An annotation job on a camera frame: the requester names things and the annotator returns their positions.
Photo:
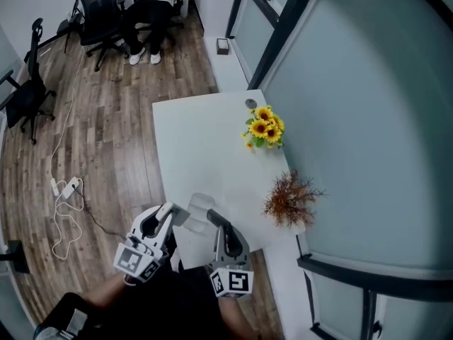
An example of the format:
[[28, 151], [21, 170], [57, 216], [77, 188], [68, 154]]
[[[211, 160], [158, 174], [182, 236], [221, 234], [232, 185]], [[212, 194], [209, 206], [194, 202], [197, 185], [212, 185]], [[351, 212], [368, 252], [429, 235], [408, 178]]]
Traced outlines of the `white power strip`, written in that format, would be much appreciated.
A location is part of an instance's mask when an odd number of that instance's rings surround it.
[[62, 195], [64, 199], [69, 199], [76, 189], [80, 186], [82, 180], [77, 177], [73, 177], [71, 181], [64, 187]]

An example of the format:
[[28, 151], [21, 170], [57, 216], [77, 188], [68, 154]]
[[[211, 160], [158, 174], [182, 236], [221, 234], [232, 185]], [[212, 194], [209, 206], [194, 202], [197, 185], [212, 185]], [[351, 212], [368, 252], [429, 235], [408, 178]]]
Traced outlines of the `black floor stand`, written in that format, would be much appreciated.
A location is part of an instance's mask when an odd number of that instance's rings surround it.
[[21, 240], [11, 240], [5, 254], [0, 254], [0, 264], [8, 263], [17, 273], [30, 273]]

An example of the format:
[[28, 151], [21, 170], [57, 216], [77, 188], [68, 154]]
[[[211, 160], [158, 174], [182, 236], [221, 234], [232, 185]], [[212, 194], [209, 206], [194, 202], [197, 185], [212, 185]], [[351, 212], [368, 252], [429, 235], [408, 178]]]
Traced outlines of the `reddish brown dried plant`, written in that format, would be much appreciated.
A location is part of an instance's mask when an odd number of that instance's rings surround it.
[[277, 227], [314, 224], [314, 205], [325, 191], [315, 187], [311, 177], [300, 177], [298, 171], [282, 173], [273, 181], [273, 188], [263, 202], [263, 215], [270, 216]]

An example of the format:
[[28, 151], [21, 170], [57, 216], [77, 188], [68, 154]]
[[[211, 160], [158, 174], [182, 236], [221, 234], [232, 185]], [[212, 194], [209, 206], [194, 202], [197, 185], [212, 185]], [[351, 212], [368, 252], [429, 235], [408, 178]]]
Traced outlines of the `yellow sunflower bouquet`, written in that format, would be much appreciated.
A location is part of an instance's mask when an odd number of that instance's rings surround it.
[[251, 117], [246, 121], [246, 131], [241, 133], [249, 149], [268, 147], [280, 149], [284, 146], [285, 123], [273, 111], [272, 106], [250, 109]]

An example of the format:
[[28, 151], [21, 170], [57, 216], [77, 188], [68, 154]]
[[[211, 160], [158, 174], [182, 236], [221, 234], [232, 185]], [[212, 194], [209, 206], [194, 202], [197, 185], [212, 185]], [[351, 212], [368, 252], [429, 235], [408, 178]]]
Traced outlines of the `black high-back office chair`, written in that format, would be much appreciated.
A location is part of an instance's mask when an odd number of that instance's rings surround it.
[[30, 56], [28, 58], [29, 80], [19, 85], [12, 78], [13, 70], [8, 71], [0, 78], [0, 85], [7, 81], [16, 90], [10, 93], [3, 103], [0, 103], [0, 111], [6, 110], [6, 121], [8, 128], [13, 128], [21, 118], [24, 118], [20, 126], [21, 132], [25, 132], [25, 124], [30, 123], [30, 141], [36, 145], [35, 139], [35, 118], [38, 116], [50, 117], [55, 120], [52, 113], [47, 113], [41, 109], [41, 105], [48, 96], [55, 97], [55, 91], [47, 91], [39, 73], [38, 64], [38, 43], [42, 37], [42, 18], [36, 19], [32, 24], [32, 38], [30, 45]]

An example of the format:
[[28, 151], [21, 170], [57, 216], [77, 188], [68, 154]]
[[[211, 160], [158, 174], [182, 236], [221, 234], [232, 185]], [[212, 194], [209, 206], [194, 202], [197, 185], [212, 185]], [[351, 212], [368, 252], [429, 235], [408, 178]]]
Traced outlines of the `clear plastic container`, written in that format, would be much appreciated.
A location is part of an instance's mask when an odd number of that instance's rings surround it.
[[194, 193], [188, 204], [190, 217], [185, 221], [186, 229], [196, 234], [203, 233], [210, 221], [207, 219], [207, 212], [215, 205], [214, 198], [203, 193]]

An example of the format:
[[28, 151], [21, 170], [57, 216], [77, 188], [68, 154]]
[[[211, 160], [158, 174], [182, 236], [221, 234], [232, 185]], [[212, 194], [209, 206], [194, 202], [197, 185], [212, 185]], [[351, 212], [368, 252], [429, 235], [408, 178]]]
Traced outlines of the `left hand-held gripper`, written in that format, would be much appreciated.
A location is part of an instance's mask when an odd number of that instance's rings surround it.
[[[190, 217], [187, 210], [167, 202], [149, 208], [136, 216], [124, 243], [119, 243], [114, 267], [140, 283], [148, 282], [168, 259], [166, 245], [173, 226], [180, 227]], [[157, 246], [148, 246], [143, 239], [155, 239]]]

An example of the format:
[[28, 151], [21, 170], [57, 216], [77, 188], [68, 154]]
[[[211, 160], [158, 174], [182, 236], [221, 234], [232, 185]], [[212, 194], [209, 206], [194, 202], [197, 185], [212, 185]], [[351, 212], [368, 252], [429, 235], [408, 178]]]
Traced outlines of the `black mesh office chair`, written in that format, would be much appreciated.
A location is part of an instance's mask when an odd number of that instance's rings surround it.
[[127, 49], [118, 44], [122, 40], [120, 25], [124, 0], [79, 0], [79, 2], [84, 20], [79, 31], [80, 43], [84, 47], [91, 47], [86, 51], [88, 57], [95, 51], [100, 52], [94, 71], [100, 70], [102, 59], [108, 50], [116, 50], [128, 58]]

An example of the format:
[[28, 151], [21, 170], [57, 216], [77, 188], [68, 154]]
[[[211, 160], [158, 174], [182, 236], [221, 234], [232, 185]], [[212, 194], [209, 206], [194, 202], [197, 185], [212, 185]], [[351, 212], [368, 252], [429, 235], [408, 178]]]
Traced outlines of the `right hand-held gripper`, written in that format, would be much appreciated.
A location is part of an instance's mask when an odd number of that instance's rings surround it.
[[[248, 258], [235, 263], [224, 264], [225, 253], [225, 228], [217, 228], [214, 243], [215, 262], [212, 263], [210, 281], [217, 298], [239, 298], [250, 295], [253, 289], [254, 272], [250, 270]], [[245, 237], [235, 226], [228, 226], [228, 255], [232, 258], [245, 256], [249, 246]]]

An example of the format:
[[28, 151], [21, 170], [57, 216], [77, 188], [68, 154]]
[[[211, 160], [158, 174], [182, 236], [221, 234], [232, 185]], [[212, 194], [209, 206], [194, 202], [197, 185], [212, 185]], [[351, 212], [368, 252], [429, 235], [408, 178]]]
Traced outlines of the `person's left forearm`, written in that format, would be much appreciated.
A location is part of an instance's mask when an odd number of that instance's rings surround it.
[[84, 299], [94, 307], [105, 309], [110, 307], [128, 289], [122, 274], [116, 274], [94, 289], [84, 294]]

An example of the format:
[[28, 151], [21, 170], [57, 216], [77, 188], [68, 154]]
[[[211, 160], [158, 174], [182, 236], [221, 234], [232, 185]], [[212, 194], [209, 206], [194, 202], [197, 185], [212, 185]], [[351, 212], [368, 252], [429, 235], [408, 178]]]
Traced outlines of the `person's right forearm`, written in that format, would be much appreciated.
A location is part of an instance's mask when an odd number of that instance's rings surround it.
[[236, 298], [220, 297], [219, 310], [229, 340], [258, 340], [258, 335], [246, 319]]

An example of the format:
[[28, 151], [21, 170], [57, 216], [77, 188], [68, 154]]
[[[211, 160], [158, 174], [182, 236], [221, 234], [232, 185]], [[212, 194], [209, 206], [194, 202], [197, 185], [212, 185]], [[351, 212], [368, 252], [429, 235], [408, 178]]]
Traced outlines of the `person's black shirt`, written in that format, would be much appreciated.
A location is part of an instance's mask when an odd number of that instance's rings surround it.
[[66, 293], [37, 326], [33, 340], [228, 340], [207, 279], [160, 270], [110, 307]]

